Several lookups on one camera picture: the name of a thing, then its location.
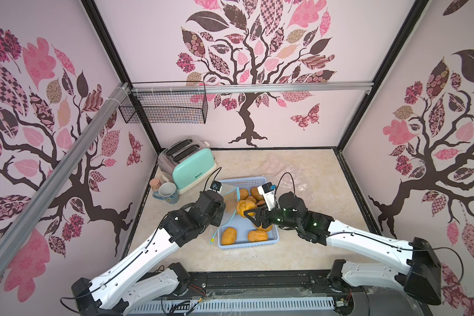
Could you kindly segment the light blue perforated plastic basket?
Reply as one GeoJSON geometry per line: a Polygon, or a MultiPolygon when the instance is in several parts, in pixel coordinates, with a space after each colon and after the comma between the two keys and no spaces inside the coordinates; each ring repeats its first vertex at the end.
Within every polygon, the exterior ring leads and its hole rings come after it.
{"type": "Polygon", "coordinates": [[[251,231],[257,230],[257,228],[255,228],[249,219],[242,217],[236,212],[237,197],[240,197],[240,195],[237,193],[237,189],[246,189],[248,192],[250,192],[253,187],[266,184],[267,179],[264,176],[255,176],[237,179],[224,179],[219,180],[219,182],[222,184],[221,194],[226,200],[226,209],[221,226],[219,227],[219,231],[213,235],[213,242],[216,243],[217,246],[221,248],[221,250],[276,244],[280,240],[279,229],[277,226],[273,225],[272,229],[267,232],[267,240],[261,242],[250,242],[248,239],[248,234],[251,231]],[[223,245],[222,242],[223,233],[227,228],[233,228],[236,231],[236,241],[231,245],[223,245]]]}

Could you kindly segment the wrinkled orange potato top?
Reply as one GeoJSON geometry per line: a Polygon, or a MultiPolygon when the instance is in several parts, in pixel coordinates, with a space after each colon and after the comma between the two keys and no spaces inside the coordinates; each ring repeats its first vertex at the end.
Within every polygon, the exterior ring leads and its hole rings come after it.
{"type": "Polygon", "coordinates": [[[225,200],[225,218],[230,218],[236,213],[238,202],[236,200],[225,200]]]}

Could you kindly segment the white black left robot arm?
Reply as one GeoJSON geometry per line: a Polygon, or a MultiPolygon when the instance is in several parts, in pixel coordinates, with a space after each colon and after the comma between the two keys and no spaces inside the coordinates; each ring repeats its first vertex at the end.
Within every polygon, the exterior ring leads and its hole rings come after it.
{"type": "Polygon", "coordinates": [[[200,193],[194,203],[170,211],[154,233],[115,266],[93,278],[81,278],[71,287],[72,312],[79,315],[128,315],[156,298],[183,295],[190,274],[181,263],[163,271],[152,269],[208,226],[219,226],[226,208],[224,198],[215,191],[200,193]]]}

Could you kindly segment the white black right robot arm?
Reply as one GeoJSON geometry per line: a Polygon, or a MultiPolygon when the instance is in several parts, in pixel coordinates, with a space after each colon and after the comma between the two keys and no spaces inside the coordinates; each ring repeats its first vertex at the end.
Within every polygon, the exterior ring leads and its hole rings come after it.
{"type": "Polygon", "coordinates": [[[256,228],[265,230],[275,225],[294,230],[312,244],[350,250],[373,260],[370,264],[346,259],[334,261],[324,283],[335,291],[392,288],[424,304],[440,305],[442,292],[461,284],[460,279],[448,280],[442,276],[436,248],[422,238],[408,242],[356,229],[329,215],[310,211],[293,192],[280,198],[268,192],[264,200],[259,206],[242,210],[243,216],[256,228]]]}

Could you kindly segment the clear blue zipper bag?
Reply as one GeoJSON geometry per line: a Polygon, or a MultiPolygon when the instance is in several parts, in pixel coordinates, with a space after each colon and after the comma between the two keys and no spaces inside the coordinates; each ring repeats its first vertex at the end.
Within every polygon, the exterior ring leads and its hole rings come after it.
{"type": "Polygon", "coordinates": [[[221,181],[213,181],[210,185],[210,188],[213,191],[216,191],[223,197],[223,202],[225,204],[225,209],[220,216],[221,222],[217,229],[212,233],[210,244],[221,244],[221,237],[237,213],[237,205],[240,201],[240,189],[229,183],[221,181]]]}

